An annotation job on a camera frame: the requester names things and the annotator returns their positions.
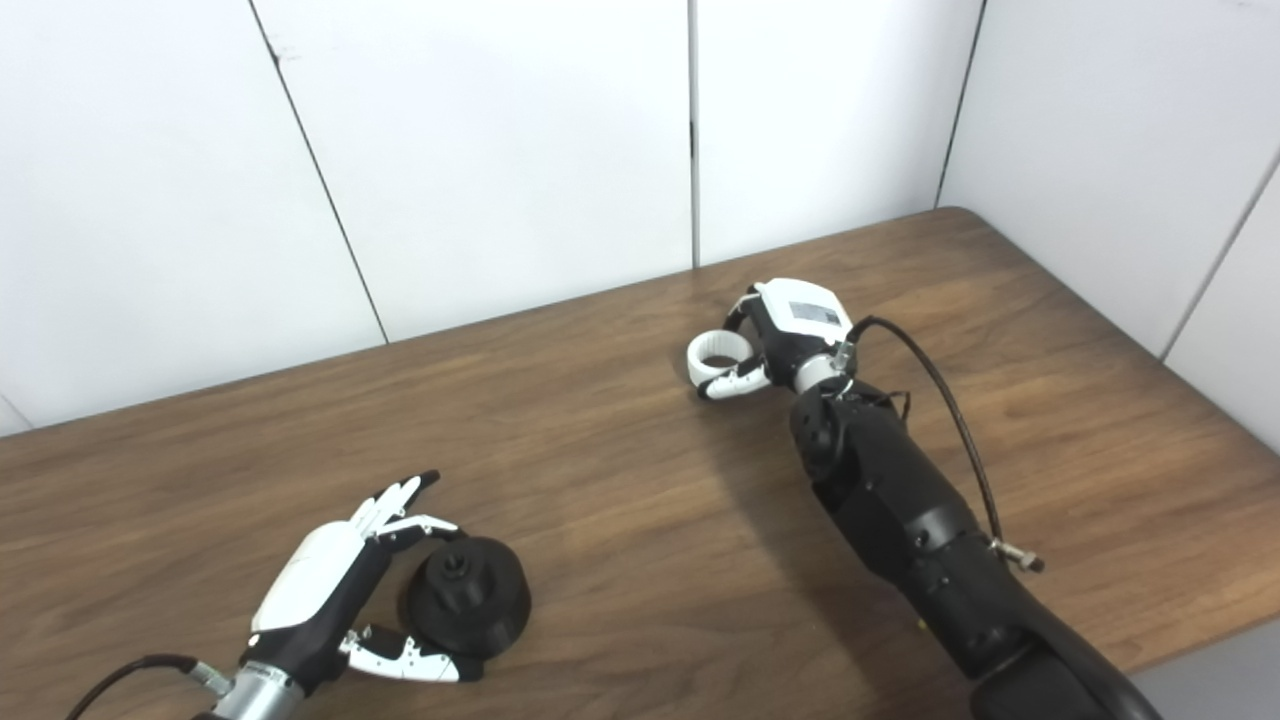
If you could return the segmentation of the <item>white and black right hand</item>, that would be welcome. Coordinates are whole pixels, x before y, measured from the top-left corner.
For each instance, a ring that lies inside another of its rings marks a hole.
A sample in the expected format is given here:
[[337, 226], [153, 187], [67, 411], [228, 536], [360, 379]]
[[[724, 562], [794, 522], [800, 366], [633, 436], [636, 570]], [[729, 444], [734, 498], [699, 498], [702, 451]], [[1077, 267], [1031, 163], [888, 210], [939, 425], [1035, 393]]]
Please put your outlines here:
[[756, 282], [721, 328], [690, 342], [687, 374], [698, 396], [710, 401], [768, 387], [796, 395], [826, 387], [840, 397], [854, 387], [851, 329], [832, 291], [790, 278]]

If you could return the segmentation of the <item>white and black left hand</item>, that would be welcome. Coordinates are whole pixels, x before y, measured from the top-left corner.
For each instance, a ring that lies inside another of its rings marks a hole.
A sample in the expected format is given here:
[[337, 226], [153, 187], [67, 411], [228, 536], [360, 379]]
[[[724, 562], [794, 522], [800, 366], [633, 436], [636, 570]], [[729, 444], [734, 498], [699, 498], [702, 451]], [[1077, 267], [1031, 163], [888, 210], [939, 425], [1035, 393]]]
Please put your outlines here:
[[311, 530], [253, 615], [241, 664], [282, 674], [288, 687], [306, 697], [335, 682], [348, 666], [407, 682], [483, 679], [481, 660], [445, 651], [407, 630], [355, 625], [394, 553], [425, 539], [466, 537], [454, 523], [410, 511], [421, 491], [439, 478], [438, 470], [430, 470], [393, 483], [366, 498], [351, 518]]

